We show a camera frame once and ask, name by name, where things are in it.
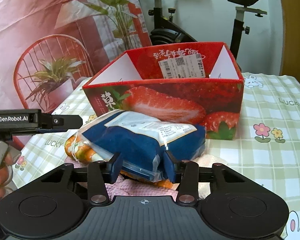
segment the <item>green checkered tablecloth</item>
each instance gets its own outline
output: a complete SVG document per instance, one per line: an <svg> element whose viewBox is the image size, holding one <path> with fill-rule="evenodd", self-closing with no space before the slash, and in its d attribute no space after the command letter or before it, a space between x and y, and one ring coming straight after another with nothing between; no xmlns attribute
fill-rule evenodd
<svg viewBox="0 0 300 240"><path fill-rule="evenodd" d="M244 96L236 139L207 140L205 153L226 160L232 169L281 196L291 211L282 237L300 240L300 84L290 76L243 76ZM84 123L94 117L81 90L83 83L55 114L78 114ZM63 163L64 143L75 132L33 136L14 167L16 186Z"/></svg>

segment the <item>box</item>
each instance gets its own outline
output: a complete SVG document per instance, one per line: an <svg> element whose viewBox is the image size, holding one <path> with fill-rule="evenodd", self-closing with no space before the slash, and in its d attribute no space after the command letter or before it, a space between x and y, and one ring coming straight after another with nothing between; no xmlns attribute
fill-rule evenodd
<svg viewBox="0 0 300 240"><path fill-rule="evenodd" d="M231 140L243 84L225 43L191 42L127 50L83 90L98 116L124 109L161 121L201 124L207 138Z"/></svg>

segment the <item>white wall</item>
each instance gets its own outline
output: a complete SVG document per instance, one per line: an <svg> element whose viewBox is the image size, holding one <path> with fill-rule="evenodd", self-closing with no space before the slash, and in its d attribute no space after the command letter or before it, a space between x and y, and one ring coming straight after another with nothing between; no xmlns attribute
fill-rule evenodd
<svg viewBox="0 0 300 240"><path fill-rule="evenodd" d="M154 0L140 0L148 30L153 30L153 17L147 12ZM174 23L198 41L231 43L235 4L227 0L162 0L163 12L177 9ZM282 52L282 12L280 0L260 0L253 8L269 12L263 18L245 13L245 26L250 34L242 35L237 61L243 72L279 74Z"/></svg>

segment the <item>transparent plastic wrap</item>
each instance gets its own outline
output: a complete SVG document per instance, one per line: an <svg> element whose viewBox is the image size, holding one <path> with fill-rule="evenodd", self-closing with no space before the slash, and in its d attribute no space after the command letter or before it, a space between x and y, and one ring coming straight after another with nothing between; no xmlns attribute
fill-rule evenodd
<svg viewBox="0 0 300 240"><path fill-rule="evenodd" d="M123 155L122 171L135 179L166 179L162 153L170 150L178 160L194 160L204 150L205 127L161 122L132 111L114 110L84 125L65 144L72 159L89 163Z"/></svg>

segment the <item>blue plastic package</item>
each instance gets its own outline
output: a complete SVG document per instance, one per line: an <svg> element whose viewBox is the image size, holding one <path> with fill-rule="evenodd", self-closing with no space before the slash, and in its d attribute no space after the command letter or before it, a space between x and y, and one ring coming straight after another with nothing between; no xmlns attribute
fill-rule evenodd
<svg viewBox="0 0 300 240"><path fill-rule="evenodd" d="M205 127L161 122L132 111L114 110L95 119L81 135L102 158L120 152L123 170L152 182L166 179L163 152L193 160L204 150Z"/></svg>

